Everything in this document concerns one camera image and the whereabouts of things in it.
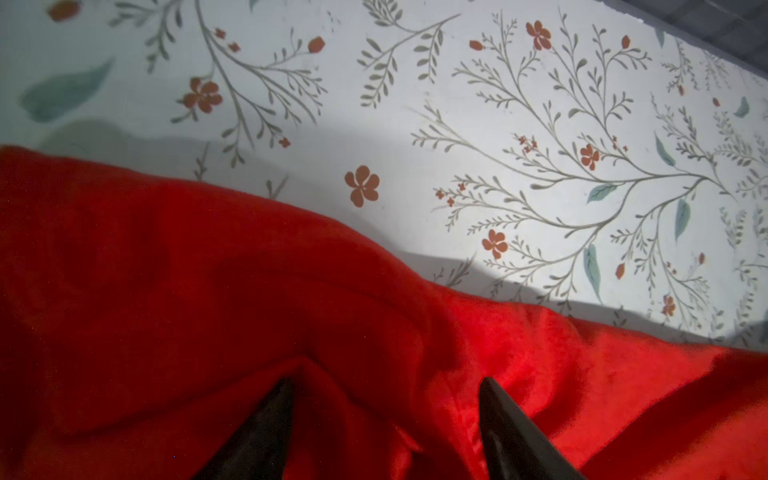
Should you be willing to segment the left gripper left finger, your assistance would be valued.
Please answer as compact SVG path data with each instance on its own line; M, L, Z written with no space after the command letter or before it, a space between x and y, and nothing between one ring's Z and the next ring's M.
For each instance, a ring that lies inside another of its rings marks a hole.
M282 479L293 406L294 385L281 379L192 479Z

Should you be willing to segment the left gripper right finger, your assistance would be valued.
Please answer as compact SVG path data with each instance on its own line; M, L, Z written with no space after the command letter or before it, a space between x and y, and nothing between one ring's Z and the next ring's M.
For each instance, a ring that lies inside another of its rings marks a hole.
M490 480L584 480L491 377L479 386L478 407Z

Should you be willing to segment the red t shirt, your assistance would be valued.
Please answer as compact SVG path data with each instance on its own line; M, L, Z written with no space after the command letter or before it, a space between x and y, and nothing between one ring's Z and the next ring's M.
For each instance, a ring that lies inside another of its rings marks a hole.
M189 479L282 380L287 479L484 479L495 379L590 479L763 479L767 358L421 278L327 217L1 150L1 475Z

